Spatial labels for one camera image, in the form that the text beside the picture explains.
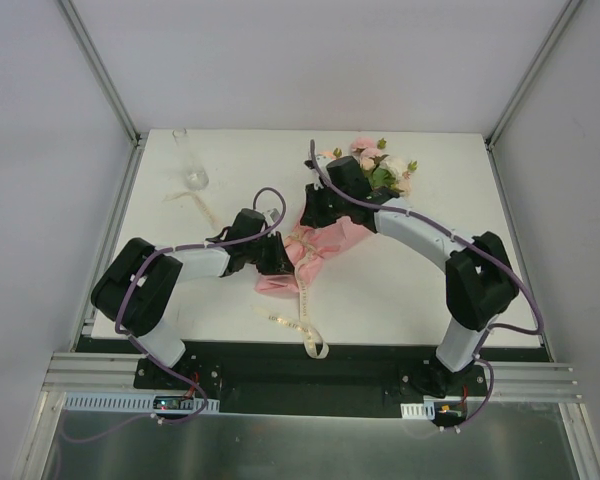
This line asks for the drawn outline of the cream ribbon gold lettering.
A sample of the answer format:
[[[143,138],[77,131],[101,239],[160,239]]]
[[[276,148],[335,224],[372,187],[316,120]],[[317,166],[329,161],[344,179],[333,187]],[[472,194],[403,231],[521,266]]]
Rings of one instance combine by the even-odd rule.
[[[265,193],[265,192],[273,193],[280,200],[281,207],[282,207],[281,220],[283,220],[284,216],[286,214],[286,210],[287,210],[286,201],[285,201],[284,197],[282,196],[282,194],[272,187],[264,187],[260,191],[258,191],[255,194],[254,199],[252,201],[252,207],[257,206],[259,197],[261,196],[262,193]],[[184,197],[184,196],[189,196],[193,199],[194,203],[196,204],[196,207],[198,208],[200,213],[202,213],[202,215],[205,217],[205,219],[207,220],[207,222],[209,223],[210,226],[212,226],[212,227],[220,226],[220,222],[217,219],[217,217],[215,216],[215,214],[212,212],[210,207],[208,207],[208,205],[204,202],[202,197],[200,197],[199,194],[196,192],[182,191],[179,193],[171,194],[171,195],[168,195],[167,197],[165,197],[164,201],[172,201],[177,198]],[[288,238],[290,238],[293,241],[296,241],[304,249],[304,256],[301,257],[301,259],[294,265],[294,267],[295,267],[294,279],[296,281],[296,285],[298,288],[299,319],[296,320],[296,319],[280,316],[277,314],[274,315],[273,312],[270,312],[270,311],[260,308],[260,307],[253,307],[253,310],[254,310],[254,312],[258,313],[259,315],[266,316],[269,320],[271,320],[277,324],[280,324],[287,328],[291,328],[291,329],[298,331],[302,335],[303,344],[304,344],[304,348],[306,350],[307,355],[312,359],[322,360],[322,359],[325,359],[327,357],[327,355],[329,354],[329,344],[323,339],[323,337],[321,336],[319,331],[315,328],[315,326],[312,324],[312,321],[310,319],[309,293],[308,293],[309,287],[308,287],[308,284],[306,283],[306,280],[302,274],[302,268],[304,266],[306,266],[307,264],[309,264],[314,259],[314,257],[320,257],[320,255],[318,255],[317,249],[313,245],[311,245],[307,240],[304,239],[304,236],[301,236],[297,233],[292,233]]]

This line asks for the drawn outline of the pink wrapping paper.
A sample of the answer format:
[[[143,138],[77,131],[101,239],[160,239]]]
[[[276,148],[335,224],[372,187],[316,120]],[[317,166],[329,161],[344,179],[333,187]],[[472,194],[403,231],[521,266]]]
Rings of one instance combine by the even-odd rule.
[[[369,230],[354,224],[349,217],[340,218],[324,228],[311,228],[297,223],[283,241],[294,272],[261,275],[255,291],[273,297],[298,294],[298,278],[310,286],[328,260],[347,252],[370,236]]]

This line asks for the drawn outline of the pink artificial flower bouquet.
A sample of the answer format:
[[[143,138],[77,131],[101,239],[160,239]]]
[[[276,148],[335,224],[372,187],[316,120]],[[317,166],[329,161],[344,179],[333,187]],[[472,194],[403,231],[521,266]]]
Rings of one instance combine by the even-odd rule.
[[[335,148],[332,151],[314,152],[314,156],[320,169],[326,173],[327,164],[344,158],[346,153],[354,158],[373,189],[388,187],[403,198],[410,196],[411,180],[418,169],[418,162],[391,155],[387,151],[385,138],[359,136],[351,142],[347,151]]]

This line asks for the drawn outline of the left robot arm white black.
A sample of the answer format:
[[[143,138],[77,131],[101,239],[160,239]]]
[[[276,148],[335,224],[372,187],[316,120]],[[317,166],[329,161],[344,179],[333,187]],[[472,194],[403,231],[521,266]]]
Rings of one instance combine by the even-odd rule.
[[[114,329],[157,360],[156,375],[168,388],[184,387],[191,365],[186,347],[165,319],[175,286],[200,278],[230,276],[245,265],[262,275],[295,271],[280,232],[267,217],[244,208],[233,223],[202,244],[159,248],[135,237],[124,245],[91,292],[91,304]]]

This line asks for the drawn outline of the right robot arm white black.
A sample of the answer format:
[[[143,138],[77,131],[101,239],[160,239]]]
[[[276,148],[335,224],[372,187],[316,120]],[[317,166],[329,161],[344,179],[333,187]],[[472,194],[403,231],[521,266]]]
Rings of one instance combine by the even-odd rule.
[[[453,394],[464,385],[464,369],[473,363],[487,326],[519,293],[507,274],[511,265],[501,239],[486,232],[462,244],[452,232],[418,218],[399,194],[387,187],[372,188],[351,156],[330,160],[324,170],[317,168],[315,160],[304,165],[315,180],[305,186],[301,225],[325,228],[347,217],[411,248],[445,274],[451,320],[436,348],[430,382],[437,392]]]

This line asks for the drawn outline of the clear glass vase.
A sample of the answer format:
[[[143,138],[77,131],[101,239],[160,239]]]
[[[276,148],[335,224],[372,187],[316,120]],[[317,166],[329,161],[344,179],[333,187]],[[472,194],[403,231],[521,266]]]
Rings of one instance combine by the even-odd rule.
[[[174,129],[172,137],[181,163],[185,185],[192,191],[204,190],[209,184],[209,177],[201,160],[193,150],[188,131],[185,128]]]

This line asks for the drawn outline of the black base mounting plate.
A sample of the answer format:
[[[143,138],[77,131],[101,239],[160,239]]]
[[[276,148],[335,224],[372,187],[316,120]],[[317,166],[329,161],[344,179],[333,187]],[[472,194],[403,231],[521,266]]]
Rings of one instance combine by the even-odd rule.
[[[337,344],[316,360],[300,344],[189,341],[170,373],[139,360],[133,386],[189,394],[195,381],[223,413],[388,419],[422,400],[411,377],[433,353],[431,346]]]

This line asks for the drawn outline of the shiny metal front panel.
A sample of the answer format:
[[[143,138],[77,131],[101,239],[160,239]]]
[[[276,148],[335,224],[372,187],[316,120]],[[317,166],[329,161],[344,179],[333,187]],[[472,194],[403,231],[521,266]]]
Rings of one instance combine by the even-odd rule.
[[[574,479],[559,410],[492,403],[439,432],[402,419],[62,417],[47,479]]]

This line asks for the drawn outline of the front aluminium rail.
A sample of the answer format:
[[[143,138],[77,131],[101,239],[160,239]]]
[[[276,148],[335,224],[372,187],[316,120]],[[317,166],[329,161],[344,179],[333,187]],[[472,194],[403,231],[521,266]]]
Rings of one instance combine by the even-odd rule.
[[[45,391],[137,393],[137,354],[55,353],[43,381]],[[569,364],[555,362],[491,363],[492,398],[500,402],[582,403],[584,394]]]

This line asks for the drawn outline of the left aluminium frame post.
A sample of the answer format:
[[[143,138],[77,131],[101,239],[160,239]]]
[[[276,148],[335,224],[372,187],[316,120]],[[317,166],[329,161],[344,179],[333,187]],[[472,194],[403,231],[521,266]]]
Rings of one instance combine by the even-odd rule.
[[[122,97],[75,3],[71,0],[58,0],[55,1],[55,4],[126,139],[132,146],[138,146],[142,139],[142,133],[138,130],[124,105]]]

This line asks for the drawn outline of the aluminium frame post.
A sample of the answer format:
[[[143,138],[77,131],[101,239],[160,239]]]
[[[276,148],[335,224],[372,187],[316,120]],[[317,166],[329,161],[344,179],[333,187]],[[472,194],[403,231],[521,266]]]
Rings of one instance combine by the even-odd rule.
[[[498,117],[489,135],[485,138],[485,145],[488,152],[494,150],[505,130],[513,121],[517,111],[521,108],[546,63],[549,61],[549,58],[584,4],[584,0],[568,0],[562,5],[547,34],[534,53],[530,64],[507,101],[501,115]]]
[[[132,146],[138,146],[142,139],[142,133],[138,130],[124,105],[122,97],[75,3],[71,0],[58,0],[55,1],[55,4],[126,139]]]

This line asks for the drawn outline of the right aluminium frame post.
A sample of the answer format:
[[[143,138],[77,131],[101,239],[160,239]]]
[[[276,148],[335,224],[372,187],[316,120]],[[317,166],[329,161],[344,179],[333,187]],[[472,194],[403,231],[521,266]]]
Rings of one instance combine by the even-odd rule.
[[[549,61],[549,58],[584,4],[584,0],[568,0],[562,5],[547,34],[534,53],[530,64],[507,101],[501,115],[498,117],[489,135],[485,138],[485,145],[488,152],[494,150],[505,130],[513,121],[517,111],[521,108],[546,63]]]

